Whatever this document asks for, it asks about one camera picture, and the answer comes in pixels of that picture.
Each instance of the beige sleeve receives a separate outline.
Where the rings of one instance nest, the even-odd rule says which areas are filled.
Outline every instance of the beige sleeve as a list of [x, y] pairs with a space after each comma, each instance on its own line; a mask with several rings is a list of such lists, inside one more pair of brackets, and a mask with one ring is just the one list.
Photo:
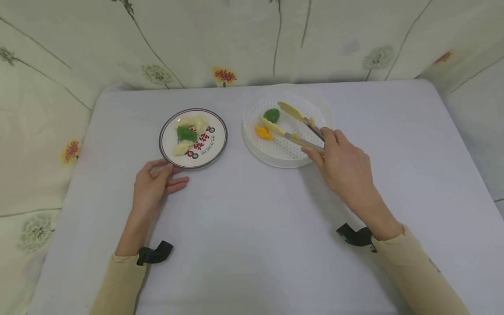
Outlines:
[[469, 314], [418, 239], [403, 227], [403, 235], [386, 241], [372, 237], [371, 241], [413, 311], [425, 315]]
[[90, 315], [132, 315], [147, 266], [138, 266], [139, 256], [112, 255], [105, 279], [95, 298]]

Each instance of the tongs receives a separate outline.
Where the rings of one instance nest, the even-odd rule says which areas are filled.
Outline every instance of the tongs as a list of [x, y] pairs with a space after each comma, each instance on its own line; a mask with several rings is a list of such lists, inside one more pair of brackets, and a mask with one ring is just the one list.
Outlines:
[[[305, 124], [312, 132], [314, 132], [322, 141], [324, 141], [324, 135], [320, 131], [320, 129], [315, 125], [315, 122], [313, 118], [307, 118], [304, 116], [297, 108], [292, 107], [291, 105], [284, 103], [284, 102], [278, 102], [278, 106], [286, 112], [289, 116], [293, 117], [296, 120], [299, 120], [303, 124]], [[301, 138], [301, 136], [298, 133], [288, 133], [285, 132], [282, 128], [280, 128], [277, 124], [270, 122], [264, 117], [259, 117], [263, 125], [268, 128], [271, 132], [273, 132], [276, 135], [279, 135], [281, 137], [284, 137], [287, 140], [290, 140], [294, 142], [297, 145], [300, 145], [302, 147], [310, 147], [313, 148], [320, 153], [324, 153], [324, 148], [319, 147], [318, 145], [315, 145], [309, 141], [306, 141]]]
[[305, 124], [311, 131], [313, 131], [320, 138], [320, 140], [322, 140], [322, 142], [325, 142], [324, 135], [320, 131], [320, 128], [315, 125], [315, 121], [313, 120], [312, 117], [310, 118], [306, 117], [303, 113], [299, 111], [299, 109], [284, 102], [278, 102], [278, 106], [289, 116]]

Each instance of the plate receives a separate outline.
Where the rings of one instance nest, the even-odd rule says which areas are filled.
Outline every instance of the plate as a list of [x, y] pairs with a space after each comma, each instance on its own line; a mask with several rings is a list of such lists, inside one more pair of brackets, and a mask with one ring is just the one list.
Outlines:
[[[171, 152], [178, 143], [175, 124], [182, 116], [193, 117], [202, 114], [210, 125], [207, 131], [198, 136], [198, 140], [185, 155], [174, 156]], [[173, 115], [163, 126], [159, 134], [159, 150], [163, 157], [181, 169], [202, 168], [217, 159], [227, 143], [227, 127], [216, 113], [203, 108], [190, 108]]]
[[259, 138], [254, 125], [259, 123], [259, 117], [270, 108], [280, 110], [277, 125], [288, 133], [296, 132], [313, 144], [324, 146], [324, 143], [305, 124], [287, 115], [278, 107], [282, 101], [299, 109], [307, 117], [313, 117], [315, 124], [322, 128], [333, 125], [333, 111], [327, 100], [316, 91], [296, 84], [277, 84], [259, 90], [248, 102], [243, 113], [242, 133], [248, 149], [258, 159], [271, 166], [280, 168], [296, 168], [311, 162], [299, 145], [274, 136], [273, 140]]

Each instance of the orange food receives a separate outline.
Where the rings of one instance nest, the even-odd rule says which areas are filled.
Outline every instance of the orange food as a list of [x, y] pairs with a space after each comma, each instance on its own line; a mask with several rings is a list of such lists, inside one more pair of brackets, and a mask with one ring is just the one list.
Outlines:
[[271, 132], [268, 130], [268, 128], [266, 127], [262, 127], [262, 126], [259, 126], [258, 124], [256, 124], [254, 126], [254, 128], [256, 129], [256, 134], [262, 138], [262, 139], [266, 139], [266, 140], [273, 140], [273, 135], [271, 134]]

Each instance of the green vegetable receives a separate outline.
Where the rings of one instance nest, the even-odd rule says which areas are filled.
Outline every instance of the green vegetable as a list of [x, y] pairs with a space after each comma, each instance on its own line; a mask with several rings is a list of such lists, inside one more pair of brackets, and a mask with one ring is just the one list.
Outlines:
[[177, 137], [179, 141], [189, 140], [191, 142], [196, 142], [198, 140], [198, 135], [189, 128], [177, 127]]
[[271, 121], [272, 123], [276, 123], [278, 121], [278, 118], [280, 118], [280, 111], [276, 108], [268, 109], [264, 113], [263, 117]]

